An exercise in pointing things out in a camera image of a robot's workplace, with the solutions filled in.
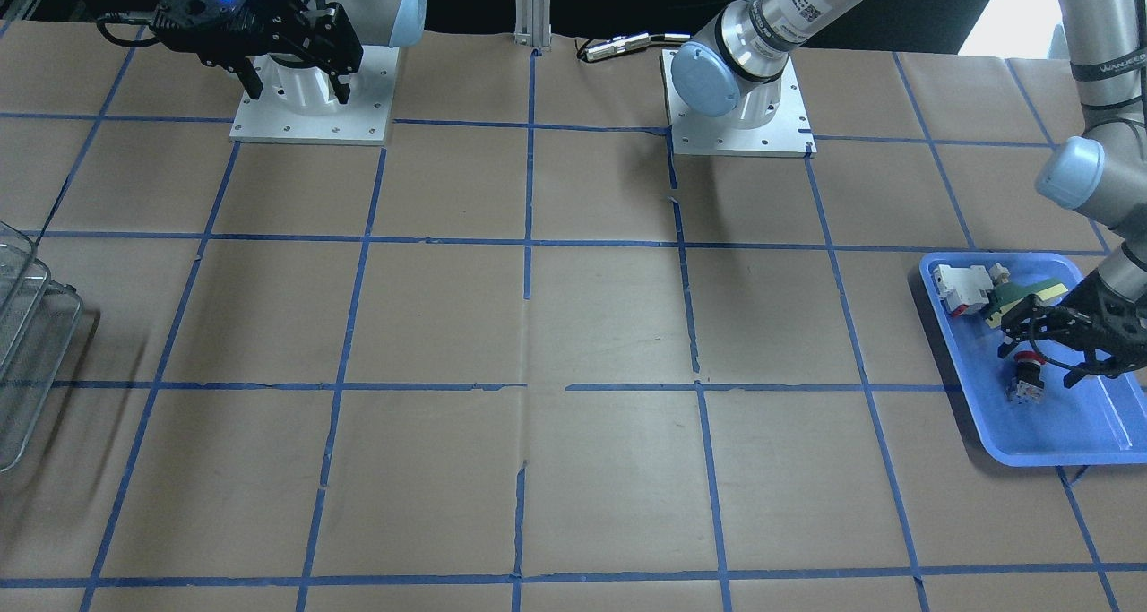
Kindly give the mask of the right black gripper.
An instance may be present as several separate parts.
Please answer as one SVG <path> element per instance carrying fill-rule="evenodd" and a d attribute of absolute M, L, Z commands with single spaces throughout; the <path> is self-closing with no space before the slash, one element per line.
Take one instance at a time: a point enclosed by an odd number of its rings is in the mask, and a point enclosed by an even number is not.
<path fill-rule="evenodd" d="M 263 92 L 253 57 L 284 54 L 318 68 L 333 97 L 348 103 L 341 77 L 359 72 L 364 49 L 340 36 L 340 23 L 337 9 L 311 11 L 303 0 L 157 0 L 149 29 L 171 52 L 235 74 L 249 99 Z"/>

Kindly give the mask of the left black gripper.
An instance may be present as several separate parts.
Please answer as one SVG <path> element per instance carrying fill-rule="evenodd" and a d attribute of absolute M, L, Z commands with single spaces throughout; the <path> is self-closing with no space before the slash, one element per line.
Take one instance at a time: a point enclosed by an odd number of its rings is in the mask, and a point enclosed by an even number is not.
<path fill-rule="evenodd" d="M 1086 376 L 1119 376 L 1146 363 L 1144 306 L 1126 300 L 1091 272 L 1058 305 L 1045 305 L 1027 295 L 1001 315 L 999 358 L 1008 358 L 1021 343 L 1029 343 L 1039 360 L 1052 360 L 1038 347 L 1051 339 L 1082 352 L 1080 362 L 1066 368 L 1064 387 L 1072 389 Z"/>

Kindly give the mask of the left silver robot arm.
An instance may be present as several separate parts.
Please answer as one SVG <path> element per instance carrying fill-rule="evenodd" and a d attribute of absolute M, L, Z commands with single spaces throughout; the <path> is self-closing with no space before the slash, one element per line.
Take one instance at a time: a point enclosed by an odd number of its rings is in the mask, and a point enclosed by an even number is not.
<path fill-rule="evenodd" d="M 791 53 L 828 32 L 845 47 L 935 46 L 939 0 L 729 0 L 677 49 L 668 81 L 711 118 L 777 88 Z M 1144 0 L 1058 0 L 1084 130 L 1050 156 L 1035 188 L 1097 221 L 1121 245 L 1053 306 L 1028 295 L 1001 317 L 1000 354 L 1055 342 L 1082 355 L 1066 387 L 1086 376 L 1144 368 Z"/>

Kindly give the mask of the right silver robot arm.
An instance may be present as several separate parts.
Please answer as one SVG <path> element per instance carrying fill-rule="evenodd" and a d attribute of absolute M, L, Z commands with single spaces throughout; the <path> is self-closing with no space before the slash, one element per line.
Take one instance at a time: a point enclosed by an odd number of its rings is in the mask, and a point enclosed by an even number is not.
<path fill-rule="evenodd" d="M 368 49 L 418 44 L 427 0 L 157 0 L 147 25 L 171 52 L 237 77 L 251 101 L 271 93 L 305 113 L 357 95 Z"/>

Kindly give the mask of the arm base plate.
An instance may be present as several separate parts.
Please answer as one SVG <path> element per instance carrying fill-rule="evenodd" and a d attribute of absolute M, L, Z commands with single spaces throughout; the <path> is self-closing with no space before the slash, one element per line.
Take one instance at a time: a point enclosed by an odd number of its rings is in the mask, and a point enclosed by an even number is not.
<path fill-rule="evenodd" d="M 359 72 L 348 76 L 348 103 L 340 103 L 321 70 L 258 56 L 253 66 L 262 76 L 262 99 L 242 94 L 229 138 L 291 146 L 384 146 L 400 61 L 400 48 L 366 46 Z"/>
<path fill-rule="evenodd" d="M 665 107 L 676 154 L 774 158 L 816 155 L 814 131 L 807 121 L 806 103 L 791 62 L 781 80 L 750 92 L 733 113 L 708 117 L 696 113 L 677 94 L 671 74 L 676 53 L 662 52 Z"/>

